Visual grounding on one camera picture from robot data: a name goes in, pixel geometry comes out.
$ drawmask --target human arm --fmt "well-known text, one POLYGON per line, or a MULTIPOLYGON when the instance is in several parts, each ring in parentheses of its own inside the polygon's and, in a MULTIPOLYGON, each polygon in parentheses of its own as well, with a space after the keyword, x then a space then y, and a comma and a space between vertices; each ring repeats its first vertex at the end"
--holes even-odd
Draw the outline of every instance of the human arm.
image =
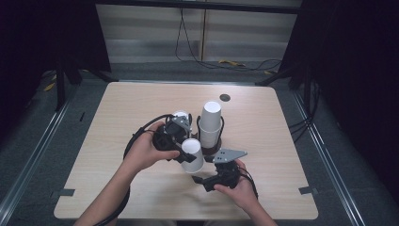
POLYGON ((75 225, 94 225, 112 214, 122 202, 129 185, 136 175, 162 159, 172 159, 179 155, 178 151, 160 152, 152 145, 152 131, 164 123, 154 123, 132 145, 114 176, 100 192, 97 198, 86 209, 75 225))
MULTIPOLYGON (((238 159, 236 159, 235 162, 238 164, 241 172, 245 174, 245 164, 238 159)), ((263 209, 255 196, 251 182, 245 177, 241 176, 237 186, 233 189, 223 185, 215 185, 214 189, 232 198, 235 204, 249 215, 255 225, 277 225, 277 223, 263 209)))

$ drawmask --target white paper cup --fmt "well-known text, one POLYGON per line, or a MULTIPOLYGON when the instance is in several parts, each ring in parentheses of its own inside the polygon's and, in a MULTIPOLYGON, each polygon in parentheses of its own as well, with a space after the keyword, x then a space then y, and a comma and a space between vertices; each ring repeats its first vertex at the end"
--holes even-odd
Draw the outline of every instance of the white paper cup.
POLYGON ((218 139, 219 139, 220 129, 221 129, 221 124, 219 125, 219 128, 217 130, 209 132, 209 131, 204 130, 199 124, 200 146, 202 148, 207 148, 207 149, 215 147, 215 145, 217 144, 218 139))
POLYGON ((216 131, 220 127, 221 105, 216 101, 205 103, 200 115, 199 126, 205 131, 216 131))
POLYGON ((187 119, 188 119, 188 113, 185 112, 185 111, 183 111, 183 110, 178 110, 178 111, 176 111, 175 113, 173 113, 172 115, 177 116, 177 117, 179 117, 179 116, 186 116, 187 119))
POLYGON ((203 167, 203 155, 200 142, 197 139, 189 138, 182 143, 182 149, 186 153, 191 153, 197 158, 191 163, 183 162, 181 165, 185 172, 196 173, 203 167))

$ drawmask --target black cable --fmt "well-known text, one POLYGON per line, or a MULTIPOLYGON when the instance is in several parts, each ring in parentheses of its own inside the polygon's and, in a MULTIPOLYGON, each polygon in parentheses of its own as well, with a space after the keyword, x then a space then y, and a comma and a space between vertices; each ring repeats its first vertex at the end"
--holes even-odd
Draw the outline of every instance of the black cable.
POLYGON ((267 60, 264 60, 263 62, 261 62, 261 64, 258 67, 251 69, 251 68, 247 68, 247 67, 245 67, 245 68, 223 67, 223 66, 219 66, 219 65, 215 65, 215 64, 199 61, 194 56, 193 50, 191 49, 190 39, 188 38, 187 29, 185 28, 185 22, 184 22, 183 9, 182 8, 180 8, 180 14, 181 14, 181 20, 180 20, 180 25, 179 25, 179 34, 178 34, 178 37, 177 37, 177 40, 176 40, 176 47, 175 47, 175 56, 180 61, 189 61, 189 62, 195 61, 200 66, 205 67, 207 69, 227 69, 227 70, 232 70, 232 71, 237 71, 237 72, 266 71, 266 70, 270 70, 270 69, 276 68, 281 63, 280 59, 267 59, 267 60), (180 33, 181 33, 181 30, 182 30, 182 26, 184 28, 184 33, 185 33, 185 38, 187 40, 188 49, 190 50, 190 54, 194 58, 194 60, 182 60, 182 59, 179 58, 179 56, 177 54, 177 51, 178 51, 178 48, 179 48, 179 40, 180 40, 180 33), (269 62, 269 61, 277 61, 277 63, 275 65, 273 65, 272 67, 261 69, 262 65, 265 62, 269 62))
MULTIPOLYGON (((161 120, 161 119, 163 119, 163 118, 170 119, 170 118, 172 118, 172 117, 174 117, 174 116, 171 115, 171 114, 162 115, 162 116, 159 116, 159 117, 157 117, 157 118, 155 118, 155 119, 149 121, 149 122, 148 122, 147 124, 145 124, 144 126, 140 127, 140 128, 137 130, 137 132, 136 132, 135 134, 133 134, 132 138, 131 138, 131 139, 129 140, 129 142, 127 143, 126 149, 125 149, 124 154, 123 154, 123 159, 124 159, 124 158, 126 157, 126 155, 129 153, 130 149, 132 148, 133 143, 135 143, 135 141, 136 141, 143 133, 146 132, 145 129, 146 129, 147 127, 149 127, 149 126, 152 125, 154 122, 159 121, 159 120, 161 120)), ((107 218, 103 219, 103 220, 100 221, 99 223, 94 224, 94 226, 103 226, 103 225, 106 225, 106 224, 108 224, 109 222, 111 222, 113 219, 117 218, 118 215, 119 215, 119 214, 123 211, 123 209, 126 207, 126 204, 127 204, 127 202, 129 201, 129 198, 130 198, 130 187, 129 187, 129 189, 127 190, 126 195, 125 195, 125 197, 123 198, 123 200, 122 200, 120 206, 118 206, 118 208, 117 208, 111 215, 109 215, 107 218)))
POLYGON ((250 183, 252 184, 253 193, 255 194, 256 199, 258 199, 258 197, 259 197, 258 191, 256 190, 255 181, 253 180, 252 176, 250 175, 250 173, 246 169, 240 168, 240 167, 238 167, 238 169, 243 170, 244 172, 247 173, 247 175, 245 175, 244 173, 240 172, 240 175, 245 177, 247 180, 250 181, 250 183))
POLYGON ((308 118, 306 118, 303 121, 300 121, 296 124, 290 125, 289 128, 294 128, 300 124, 302 124, 303 122, 305 122, 305 124, 303 124, 301 127, 299 127, 298 129, 294 130, 293 132, 291 132, 291 135, 297 133, 298 131, 302 130, 302 132, 299 134, 299 136, 294 140, 294 143, 296 143, 306 132, 306 130, 309 129, 309 127, 311 126, 313 120, 314 120, 314 116, 316 114, 316 110, 319 104, 319 98, 320 98, 320 88, 316 85, 316 82, 313 81, 313 92, 312 92, 312 96, 313 96, 313 109, 309 115, 308 118))
POLYGON ((302 137, 302 135, 305 134, 305 132, 306 132, 306 130, 307 130, 308 128, 309 128, 309 126, 306 126, 306 127, 303 129, 302 133, 300 133, 300 135, 294 140, 294 143, 296 143, 296 142, 302 137))

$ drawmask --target table surface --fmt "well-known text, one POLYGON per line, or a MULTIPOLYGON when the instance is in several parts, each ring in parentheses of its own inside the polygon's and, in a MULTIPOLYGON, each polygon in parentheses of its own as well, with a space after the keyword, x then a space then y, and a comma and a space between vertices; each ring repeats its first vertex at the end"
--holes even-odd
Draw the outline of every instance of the table surface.
MULTIPOLYGON (((164 114, 184 110, 196 119, 203 105, 217 100, 225 127, 222 147, 247 151, 241 158, 255 180, 259 201, 274 219, 315 219, 318 211, 276 92, 265 87, 111 83, 100 102, 65 188, 57 218, 79 218, 122 161, 127 142, 139 127, 164 114), (221 94, 231 99, 222 102, 221 94)), ((197 126, 193 123, 193 134, 197 126)), ((205 163, 196 175, 215 175, 205 163)), ((225 195, 206 192, 176 161, 159 161, 132 182, 130 200, 120 218, 244 219, 246 213, 225 195)))

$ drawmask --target human hand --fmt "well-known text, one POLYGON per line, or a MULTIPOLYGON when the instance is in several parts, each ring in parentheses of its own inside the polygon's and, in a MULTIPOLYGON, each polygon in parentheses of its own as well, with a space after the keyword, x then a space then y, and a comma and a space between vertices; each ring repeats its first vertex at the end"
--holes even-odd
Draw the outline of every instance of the human hand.
MULTIPOLYGON (((239 159, 236 159, 235 162, 240 168, 241 173, 247 174, 246 165, 239 159)), ((259 203, 251 182, 243 176, 240 176, 237 186, 233 189, 223 185, 215 185, 214 189, 232 198, 235 204, 245 211, 253 206, 254 203, 259 203)))
POLYGON ((159 126, 164 125, 162 121, 158 121, 150 126, 150 128, 143 133, 133 143, 129 153, 123 160, 123 164, 135 166, 138 171, 152 166, 155 162, 162 159, 172 159, 179 156, 179 151, 158 151, 152 144, 153 131, 156 131, 159 126))

